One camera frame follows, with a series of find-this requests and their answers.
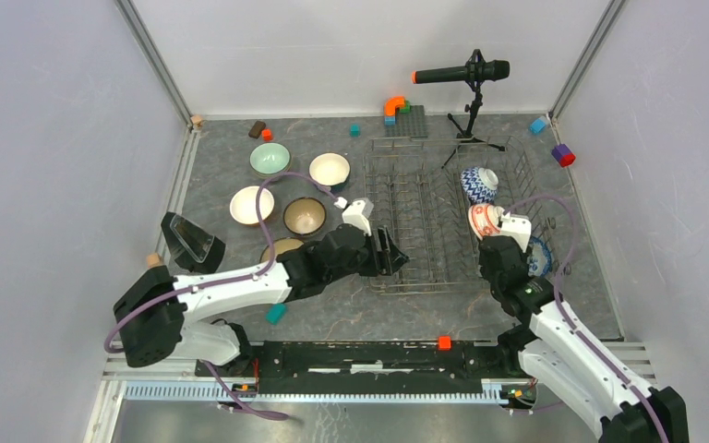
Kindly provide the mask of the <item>red and white bowl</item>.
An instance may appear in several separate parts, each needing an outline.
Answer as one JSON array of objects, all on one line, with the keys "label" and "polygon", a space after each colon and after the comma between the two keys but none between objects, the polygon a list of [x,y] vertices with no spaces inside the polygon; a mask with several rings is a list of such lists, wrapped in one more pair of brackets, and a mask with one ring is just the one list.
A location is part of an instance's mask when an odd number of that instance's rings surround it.
[{"label": "red and white bowl", "polygon": [[499,223],[504,209],[489,203],[475,204],[467,210],[469,225],[478,240],[500,234]]}]

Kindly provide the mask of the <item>blue floral white bowl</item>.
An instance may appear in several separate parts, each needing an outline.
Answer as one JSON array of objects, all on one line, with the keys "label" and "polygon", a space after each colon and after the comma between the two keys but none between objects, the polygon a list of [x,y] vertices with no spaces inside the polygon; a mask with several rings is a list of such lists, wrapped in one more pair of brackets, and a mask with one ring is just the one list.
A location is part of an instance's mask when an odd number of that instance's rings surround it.
[{"label": "blue floral white bowl", "polygon": [[544,277],[552,270],[553,256],[546,242],[536,236],[529,240],[528,274],[532,277]]}]

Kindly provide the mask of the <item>dark brown patterned bowl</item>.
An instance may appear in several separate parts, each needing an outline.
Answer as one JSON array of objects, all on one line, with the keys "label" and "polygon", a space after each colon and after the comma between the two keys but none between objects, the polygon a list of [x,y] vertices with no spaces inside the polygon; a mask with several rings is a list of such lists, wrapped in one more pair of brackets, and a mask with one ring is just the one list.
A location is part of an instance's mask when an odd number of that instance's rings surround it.
[{"label": "dark brown patterned bowl", "polygon": [[295,235],[309,236],[317,233],[327,220],[324,205],[316,198],[303,197],[293,200],[285,208],[282,221],[287,230]]}]

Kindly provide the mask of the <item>pink speckled bowl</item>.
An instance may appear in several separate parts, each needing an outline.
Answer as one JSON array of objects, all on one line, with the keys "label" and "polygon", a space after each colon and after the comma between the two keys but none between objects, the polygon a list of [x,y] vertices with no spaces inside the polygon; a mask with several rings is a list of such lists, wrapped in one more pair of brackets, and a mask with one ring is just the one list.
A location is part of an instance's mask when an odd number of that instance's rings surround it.
[{"label": "pink speckled bowl", "polygon": [[293,237],[284,237],[273,241],[273,253],[270,252],[270,246],[267,245],[260,256],[259,262],[267,262],[272,257],[276,257],[284,252],[299,248],[304,244],[304,241]]}]

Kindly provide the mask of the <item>blue zigzag pattern bowl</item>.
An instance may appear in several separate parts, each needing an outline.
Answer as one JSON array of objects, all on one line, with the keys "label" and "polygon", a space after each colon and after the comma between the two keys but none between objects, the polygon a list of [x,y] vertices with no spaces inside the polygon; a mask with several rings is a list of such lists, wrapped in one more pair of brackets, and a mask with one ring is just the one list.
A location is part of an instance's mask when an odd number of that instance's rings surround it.
[{"label": "blue zigzag pattern bowl", "polygon": [[472,204],[492,204],[496,200],[499,178],[485,167],[470,167],[462,170],[460,182],[463,192]]}]

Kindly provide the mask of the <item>teal and white bowl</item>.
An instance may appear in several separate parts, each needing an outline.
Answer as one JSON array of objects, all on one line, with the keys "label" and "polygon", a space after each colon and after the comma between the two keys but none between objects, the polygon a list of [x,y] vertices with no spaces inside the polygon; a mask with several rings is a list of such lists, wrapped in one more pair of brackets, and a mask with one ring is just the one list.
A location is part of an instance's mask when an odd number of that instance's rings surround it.
[{"label": "teal and white bowl", "polygon": [[316,182],[328,186],[332,193],[337,194],[348,184],[351,165],[342,155],[326,152],[310,163],[308,171]]}]

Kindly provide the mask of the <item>orange bowl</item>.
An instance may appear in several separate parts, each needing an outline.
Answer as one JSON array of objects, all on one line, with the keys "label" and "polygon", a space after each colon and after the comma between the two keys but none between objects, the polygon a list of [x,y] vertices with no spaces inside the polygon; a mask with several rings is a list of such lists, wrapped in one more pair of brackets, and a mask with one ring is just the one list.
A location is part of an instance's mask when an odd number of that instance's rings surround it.
[{"label": "orange bowl", "polygon": [[233,220],[246,226],[258,224],[257,208],[262,220],[267,220],[275,208],[273,194],[268,189],[259,193],[259,186],[247,186],[238,190],[229,204]]}]

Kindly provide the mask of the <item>mint green flower bowl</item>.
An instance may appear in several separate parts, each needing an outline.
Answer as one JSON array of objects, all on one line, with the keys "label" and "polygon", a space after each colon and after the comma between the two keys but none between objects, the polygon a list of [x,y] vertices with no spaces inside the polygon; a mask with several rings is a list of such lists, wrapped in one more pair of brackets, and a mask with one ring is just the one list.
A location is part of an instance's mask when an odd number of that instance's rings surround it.
[{"label": "mint green flower bowl", "polygon": [[255,147],[249,155],[249,165],[259,178],[270,178],[290,169],[291,152],[277,142],[266,142]]}]

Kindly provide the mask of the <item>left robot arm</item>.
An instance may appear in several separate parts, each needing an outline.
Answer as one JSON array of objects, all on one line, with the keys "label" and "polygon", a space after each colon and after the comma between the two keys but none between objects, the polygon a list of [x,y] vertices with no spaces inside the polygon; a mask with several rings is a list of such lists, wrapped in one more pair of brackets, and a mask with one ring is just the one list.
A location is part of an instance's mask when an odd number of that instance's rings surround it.
[{"label": "left robot arm", "polygon": [[253,364],[244,329],[232,322],[212,324],[210,317],[306,299],[350,275],[390,276],[408,261],[386,228],[367,235],[344,223],[252,268],[173,276],[166,266],[157,266],[114,304],[119,351],[133,368],[183,357],[242,376]]}]

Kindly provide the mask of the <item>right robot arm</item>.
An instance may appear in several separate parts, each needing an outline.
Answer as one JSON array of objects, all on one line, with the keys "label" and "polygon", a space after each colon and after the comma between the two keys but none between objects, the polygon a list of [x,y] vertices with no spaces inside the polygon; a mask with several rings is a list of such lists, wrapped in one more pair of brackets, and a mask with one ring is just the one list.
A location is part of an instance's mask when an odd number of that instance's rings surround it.
[{"label": "right robot arm", "polygon": [[600,442],[689,441],[680,394],[654,387],[619,360],[578,319],[557,287],[529,275],[527,253],[516,240],[481,240],[479,267],[492,296],[518,321],[498,337],[496,362],[503,374],[537,379]]}]

